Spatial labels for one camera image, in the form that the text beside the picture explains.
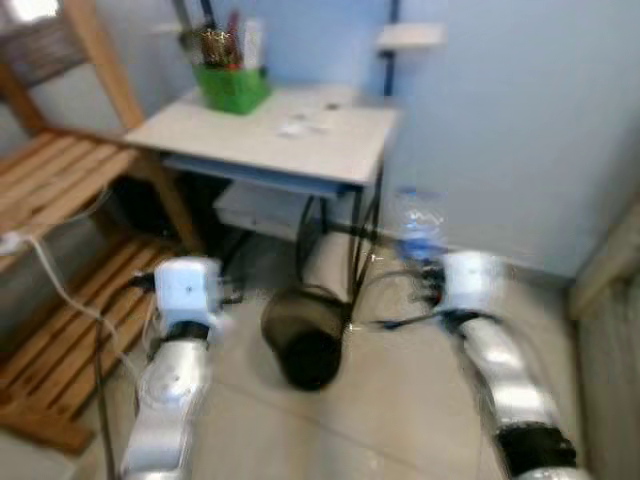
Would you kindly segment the grey quilted mattress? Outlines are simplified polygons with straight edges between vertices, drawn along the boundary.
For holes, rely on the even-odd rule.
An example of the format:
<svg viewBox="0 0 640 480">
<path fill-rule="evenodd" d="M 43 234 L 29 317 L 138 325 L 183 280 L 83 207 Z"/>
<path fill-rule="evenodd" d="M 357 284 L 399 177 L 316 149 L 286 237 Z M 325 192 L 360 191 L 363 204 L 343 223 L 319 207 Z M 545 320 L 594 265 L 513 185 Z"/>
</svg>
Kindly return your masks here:
<svg viewBox="0 0 640 480">
<path fill-rule="evenodd" d="M 608 284 L 576 320 L 590 470 L 596 480 L 640 480 L 637 306 L 631 283 Z"/>
</svg>

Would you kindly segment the red pen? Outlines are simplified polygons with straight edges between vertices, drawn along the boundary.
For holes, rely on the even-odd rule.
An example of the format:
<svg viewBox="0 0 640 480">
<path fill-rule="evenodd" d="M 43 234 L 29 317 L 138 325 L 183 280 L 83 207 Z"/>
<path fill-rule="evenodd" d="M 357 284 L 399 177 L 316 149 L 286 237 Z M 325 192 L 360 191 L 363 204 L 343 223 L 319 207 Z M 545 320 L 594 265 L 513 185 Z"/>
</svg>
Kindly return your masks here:
<svg viewBox="0 0 640 480">
<path fill-rule="evenodd" d="M 239 8 L 230 9 L 227 23 L 227 41 L 225 41 L 225 52 L 227 52 L 227 69 L 241 69 L 243 54 L 241 51 L 241 10 Z"/>
</svg>

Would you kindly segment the grey sliding keyboard tray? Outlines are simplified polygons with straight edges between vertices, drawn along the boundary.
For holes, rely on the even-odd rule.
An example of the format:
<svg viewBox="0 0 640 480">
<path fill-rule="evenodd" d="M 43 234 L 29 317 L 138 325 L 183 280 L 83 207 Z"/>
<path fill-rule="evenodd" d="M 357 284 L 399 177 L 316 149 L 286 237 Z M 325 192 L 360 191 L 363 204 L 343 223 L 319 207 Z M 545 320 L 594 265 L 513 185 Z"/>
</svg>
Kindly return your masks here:
<svg viewBox="0 0 640 480">
<path fill-rule="evenodd" d="M 312 175 L 296 173 L 274 172 L 259 166 L 246 166 L 225 161 L 206 159 L 183 154 L 170 154 L 163 161 L 169 168 L 179 172 L 193 172 L 219 177 L 228 180 L 238 180 L 253 186 L 282 189 L 282 191 L 310 195 L 324 198 L 339 198 L 346 193 L 362 191 L 360 184 L 349 184 L 339 180 L 325 180 Z"/>
</svg>

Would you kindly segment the clear plastic water bottle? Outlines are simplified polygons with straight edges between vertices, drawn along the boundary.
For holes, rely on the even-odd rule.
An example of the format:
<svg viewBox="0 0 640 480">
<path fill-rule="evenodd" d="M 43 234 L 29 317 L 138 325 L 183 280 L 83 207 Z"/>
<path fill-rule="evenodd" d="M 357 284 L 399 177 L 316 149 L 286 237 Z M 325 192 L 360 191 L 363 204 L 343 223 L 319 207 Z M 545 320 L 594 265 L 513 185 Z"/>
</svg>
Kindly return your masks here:
<svg viewBox="0 0 640 480">
<path fill-rule="evenodd" d="M 397 250 L 410 264 L 428 265 L 445 251 L 438 198 L 434 192 L 411 186 L 396 191 Z"/>
</svg>

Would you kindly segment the wooden slatted rack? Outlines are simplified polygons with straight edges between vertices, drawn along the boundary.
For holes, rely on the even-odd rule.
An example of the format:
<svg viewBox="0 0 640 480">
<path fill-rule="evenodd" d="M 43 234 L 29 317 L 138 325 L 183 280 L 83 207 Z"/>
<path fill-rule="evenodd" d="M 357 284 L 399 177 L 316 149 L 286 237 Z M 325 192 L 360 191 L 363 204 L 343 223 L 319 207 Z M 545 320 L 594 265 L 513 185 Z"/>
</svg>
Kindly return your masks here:
<svg viewBox="0 0 640 480">
<path fill-rule="evenodd" d="M 13 102 L 20 124 L 32 125 L 31 141 L 0 157 L 0 236 L 18 234 L 17 250 L 0 253 L 0 293 L 32 285 L 32 276 L 17 273 L 17 264 L 61 224 L 76 220 L 95 198 L 120 177 L 138 177 L 156 189 L 172 221 L 177 242 L 134 234 L 110 236 L 111 252 L 97 259 L 97 271 L 72 285 L 106 307 L 110 326 L 123 330 L 125 346 L 140 339 L 142 294 L 114 300 L 128 268 L 154 266 L 179 248 L 201 252 L 204 238 L 180 197 L 172 172 L 160 163 L 154 147 L 129 146 L 120 136 L 52 127 L 12 74 L 0 52 L 0 96 Z M 91 367 L 114 366 L 93 347 L 91 317 L 72 303 L 41 301 L 36 311 L 20 314 L 0 308 L 0 325 L 14 325 L 17 351 L 0 352 L 0 433 L 63 454 L 82 454 L 93 440 L 77 422 L 96 392 Z"/>
</svg>

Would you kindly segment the black waste bin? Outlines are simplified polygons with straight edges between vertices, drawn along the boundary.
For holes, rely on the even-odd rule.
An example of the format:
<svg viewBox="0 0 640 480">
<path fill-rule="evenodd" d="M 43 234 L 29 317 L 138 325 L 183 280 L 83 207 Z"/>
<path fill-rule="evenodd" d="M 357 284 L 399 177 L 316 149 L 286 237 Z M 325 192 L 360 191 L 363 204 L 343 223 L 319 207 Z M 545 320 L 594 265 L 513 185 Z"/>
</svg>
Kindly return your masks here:
<svg viewBox="0 0 640 480">
<path fill-rule="evenodd" d="M 349 306 L 332 292 L 294 285 L 271 296 L 260 330 L 293 388 L 321 390 L 339 374 L 348 320 Z"/>
</svg>

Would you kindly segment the small white wood shelf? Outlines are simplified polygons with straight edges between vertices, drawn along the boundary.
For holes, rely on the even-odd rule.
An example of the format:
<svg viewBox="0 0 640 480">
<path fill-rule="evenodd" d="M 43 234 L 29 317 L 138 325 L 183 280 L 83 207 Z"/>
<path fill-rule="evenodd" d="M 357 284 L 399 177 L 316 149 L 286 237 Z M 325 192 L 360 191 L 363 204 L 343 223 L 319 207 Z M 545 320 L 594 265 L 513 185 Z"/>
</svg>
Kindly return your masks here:
<svg viewBox="0 0 640 480">
<path fill-rule="evenodd" d="M 431 49 L 445 42 L 445 29 L 436 23 L 394 23 L 381 29 L 376 46 L 380 52 Z"/>
</svg>

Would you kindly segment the green pen holder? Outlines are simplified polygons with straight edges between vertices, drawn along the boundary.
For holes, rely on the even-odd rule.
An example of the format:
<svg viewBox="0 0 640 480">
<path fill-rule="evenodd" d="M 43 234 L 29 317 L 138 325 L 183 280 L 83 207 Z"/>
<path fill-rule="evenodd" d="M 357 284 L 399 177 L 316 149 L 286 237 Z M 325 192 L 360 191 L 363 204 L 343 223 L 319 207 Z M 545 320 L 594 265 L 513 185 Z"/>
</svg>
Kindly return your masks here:
<svg viewBox="0 0 640 480">
<path fill-rule="evenodd" d="M 206 108 L 218 113 L 251 114 L 273 92 L 268 79 L 268 68 L 265 67 L 195 67 L 193 73 Z"/>
</svg>

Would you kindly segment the light wood desk black frame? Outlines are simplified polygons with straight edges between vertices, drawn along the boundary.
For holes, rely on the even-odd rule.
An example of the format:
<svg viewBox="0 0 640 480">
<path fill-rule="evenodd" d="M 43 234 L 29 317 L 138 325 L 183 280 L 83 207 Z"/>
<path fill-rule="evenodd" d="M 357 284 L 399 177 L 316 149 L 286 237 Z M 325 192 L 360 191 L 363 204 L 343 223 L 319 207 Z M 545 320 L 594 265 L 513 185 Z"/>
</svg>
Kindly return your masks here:
<svg viewBox="0 0 640 480">
<path fill-rule="evenodd" d="M 404 23 L 411 0 L 244 0 L 265 19 L 271 95 L 251 114 L 216 113 L 200 93 L 188 93 L 128 134 L 133 145 L 274 172 L 360 184 L 346 193 L 349 225 L 369 229 L 369 209 L 381 198 L 381 174 L 401 114 L 385 87 L 392 67 L 376 41 L 385 26 Z M 326 134 L 280 137 L 284 122 L 333 115 Z"/>
</svg>

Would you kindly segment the white flat box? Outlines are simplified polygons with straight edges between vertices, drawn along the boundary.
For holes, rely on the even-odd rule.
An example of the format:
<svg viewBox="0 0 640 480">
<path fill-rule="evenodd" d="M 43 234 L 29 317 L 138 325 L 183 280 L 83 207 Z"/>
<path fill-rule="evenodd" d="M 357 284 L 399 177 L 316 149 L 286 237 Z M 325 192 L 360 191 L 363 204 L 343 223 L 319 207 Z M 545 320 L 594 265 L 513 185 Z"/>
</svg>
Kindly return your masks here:
<svg viewBox="0 0 640 480">
<path fill-rule="evenodd" d="M 214 202 L 221 224 L 283 241 L 355 232 L 339 223 L 329 198 L 233 182 Z"/>
</svg>

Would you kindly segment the white tube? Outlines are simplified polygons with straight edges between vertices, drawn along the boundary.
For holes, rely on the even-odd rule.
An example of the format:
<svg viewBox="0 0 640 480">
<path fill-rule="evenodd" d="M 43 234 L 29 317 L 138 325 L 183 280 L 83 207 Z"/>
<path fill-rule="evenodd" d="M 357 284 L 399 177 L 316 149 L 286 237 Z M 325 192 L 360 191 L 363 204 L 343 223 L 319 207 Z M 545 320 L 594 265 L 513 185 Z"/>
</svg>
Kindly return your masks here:
<svg viewBox="0 0 640 480">
<path fill-rule="evenodd" d="M 239 28 L 239 52 L 244 70 L 259 70 L 265 63 L 265 26 L 259 18 L 243 20 Z"/>
</svg>

